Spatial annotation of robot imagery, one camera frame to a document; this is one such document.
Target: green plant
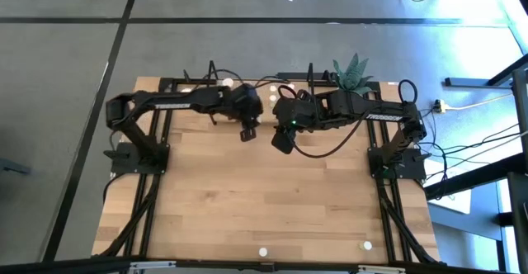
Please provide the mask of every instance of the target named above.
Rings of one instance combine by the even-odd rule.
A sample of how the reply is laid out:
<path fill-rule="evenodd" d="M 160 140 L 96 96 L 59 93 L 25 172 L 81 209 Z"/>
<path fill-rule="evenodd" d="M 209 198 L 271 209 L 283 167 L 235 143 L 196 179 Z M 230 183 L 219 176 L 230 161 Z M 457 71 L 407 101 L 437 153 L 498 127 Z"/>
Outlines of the green plant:
<path fill-rule="evenodd" d="M 354 54 L 354 57 L 348 64 L 345 73 L 339 69 L 339 64 L 334 59 L 333 67 L 336 69 L 337 79 L 334 78 L 334 81 L 337 83 L 340 89 L 355 92 L 359 95 L 363 95 L 367 92 L 372 91 L 370 87 L 366 86 L 367 81 L 373 76 L 362 77 L 365 72 L 366 63 L 369 59 L 364 59 L 360 62 L 357 54 Z"/>

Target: wooden tabletop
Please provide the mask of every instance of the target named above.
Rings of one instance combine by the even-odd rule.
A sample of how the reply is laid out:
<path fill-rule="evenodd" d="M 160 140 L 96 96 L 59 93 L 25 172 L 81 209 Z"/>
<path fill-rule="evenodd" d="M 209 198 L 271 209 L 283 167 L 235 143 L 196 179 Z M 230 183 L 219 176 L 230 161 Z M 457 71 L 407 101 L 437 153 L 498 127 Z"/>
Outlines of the wooden tabletop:
<path fill-rule="evenodd" d="M 160 78 L 140 77 L 135 90 L 156 91 Z M 380 83 L 384 100 L 397 101 L 397 83 Z M 307 89 L 306 82 L 295 90 Z M 317 88 L 322 92 L 327 88 Z M 220 116 L 174 111 L 168 137 L 170 161 L 162 176 L 148 256 L 274 262 L 387 262 L 375 182 L 366 151 L 366 123 L 334 155 L 306 158 L 271 146 L 275 133 L 270 87 L 259 88 L 264 104 L 257 138 L 243 143 L 240 125 Z M 152 113 L 139 120 L 147 132 Z M 163 126 L 160 117 L 158 132 Z M 388 123 L 390 136 L 396 125 Z M 379 126 L 376 137 L 381 143 Z M 333 149 L 351 130 L 299 134 L 296 142 L 311 154 Z M 130 218 L 138 175 L 126 175 L 109 188 L 93 253 L 105 250 Z M 398 180 L 405 220 L 419 243 L 438 258 L 423 190 Z M 140 232 L 134 251 L 139 251 Z M 397 257 L 402 259 L 398 230 L 392 225 Z M 360 243 L 370 241 L 369 252 Z M 259 248 L 267 257 L 259 257 Z"/>

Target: concrete floor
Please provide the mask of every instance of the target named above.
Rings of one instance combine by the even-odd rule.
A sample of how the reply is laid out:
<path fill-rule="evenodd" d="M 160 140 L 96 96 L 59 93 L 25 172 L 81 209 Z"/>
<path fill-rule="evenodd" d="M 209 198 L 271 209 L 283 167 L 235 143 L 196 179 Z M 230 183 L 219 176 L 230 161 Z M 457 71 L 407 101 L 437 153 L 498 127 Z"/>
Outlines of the concrete floor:
<path fill-rule="evenodd" d="M 120 17 L 125 4 L 126 0 L 0 0 L 0 17 Z M 497 0 L 136 0 L 132 16 L 504 18 Z M 116 25 L 0 25 L 0 157 L 33 169 L 29 176 L 9 172 L 0 176 L 0 211 L 8 216 L 0 219 L 0 264 L 39 259 L 116 29 Z M 446 77 L 490 78 L 521 57 L 506 27 L 129 25 L 106 97 L 129 92 L 138 76 L 179 77 L 186 69 L 198 77 L 210 59 L 218 69 L 257 78 L 303 72 L 310 62 L 316 71 L 331 69 L 332 59 L 345 63 L 355 52 L 370 59 L 365 72 L 375 80 L 412 79 L 420 92 L 420 108 L 430 107 L 437 98 L 463 106 L 505 93 L 445 88 L 441 82 Z M 110 161 L 102 154 L 109 148 L 110 134 L 103 117 L 93 135 L 60 259 L 88 257 L 91 252 L 110 170 Z M 516 112 L 513 99 L 506 98 L 438 116 L 436 122 L 438 144 L 470 144 L 515 124 Z M 515 151 L 518 145 L 486 159 Z M 453 248 L 471 247 L 453 237 L 460 232 L 449 230 L 435 227 L 444 261 L 493 268 L 455 256 Z"/>

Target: white ball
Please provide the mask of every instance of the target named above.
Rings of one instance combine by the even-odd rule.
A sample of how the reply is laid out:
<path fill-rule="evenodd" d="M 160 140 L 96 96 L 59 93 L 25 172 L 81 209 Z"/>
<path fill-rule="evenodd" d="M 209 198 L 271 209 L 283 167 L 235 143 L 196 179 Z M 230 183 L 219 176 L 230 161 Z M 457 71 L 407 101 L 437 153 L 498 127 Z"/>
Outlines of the white ball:
<path fill-rule="evenodd" d="M 222 85 L 224 85 L 224 86 L 232 87 L 233 84 L 234 84 L 234 81 L 231 78 L 226 78 L 226 79 L 222 80 Z"/>
<path fill-rule="evenodd" d="M 258 255 L 261 257 L 265 257 L 267 255 L 267 249 L 266 248 L 258 249 Z"/>
<path fill-rule="evenodd" d="M 360 248 L 363 249 L 363 250 L 369 251 L 369 250 L 372 249 L 372 243 L 369 242 L 369 241 L 365 241 L 365 242 L 360 244 Z"/>

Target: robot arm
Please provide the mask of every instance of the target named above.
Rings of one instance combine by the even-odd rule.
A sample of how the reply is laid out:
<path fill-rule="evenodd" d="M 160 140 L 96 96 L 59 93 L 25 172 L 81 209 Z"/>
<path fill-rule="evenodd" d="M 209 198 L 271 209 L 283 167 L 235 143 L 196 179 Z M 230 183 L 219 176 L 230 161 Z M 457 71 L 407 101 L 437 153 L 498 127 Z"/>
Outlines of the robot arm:
<path fill-rule="evenodd" d="M 145 92 L 121 94 L 106 103 L 106 125 L 121 131 L 132 142 L 120 143 L 117 150 L 106 151 L 112 159 L 112 172 L 164 172 L 167 166 L 168 144 L 158 144 L 146 135 L 136 121 L 151 110 L 193 110 L 198 113 L 221 114 L 239 121 L 243 142 L 256 137 L 257 118 L 262 113 L 262 103 L 255 88 L 242 84 L 229 87 L 202 87 L 192 92 Z"/>
<path fill-rule="evenodd" d="M 285 154 L 291 153 L 297 131 L 329 130 L 362 119 L 398 122 L 398 132 L 382 147 L 383 165 L 391 168 L 402 162 L 402 152 L 412 142 L 427 135 L 414 103 L 366 100 L 343 90 L 314 95 L 301 90 L 295 98 L 281 97 L 273 114 L 279 125 L 271 143 Z"/>

